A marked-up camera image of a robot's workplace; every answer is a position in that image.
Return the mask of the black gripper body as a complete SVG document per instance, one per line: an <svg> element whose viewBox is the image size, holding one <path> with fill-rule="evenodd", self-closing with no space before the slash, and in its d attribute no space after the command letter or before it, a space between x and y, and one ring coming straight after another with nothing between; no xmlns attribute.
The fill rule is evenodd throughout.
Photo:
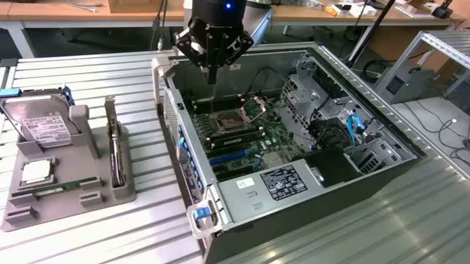
<svg viewBox="0 0 470 264"><path fill-rule="evenodd" d="M194 37L206 37L206 28L238 37L244 33L243 17L246 1L238 0L194 0L190 19L190 32Z"/></svg>

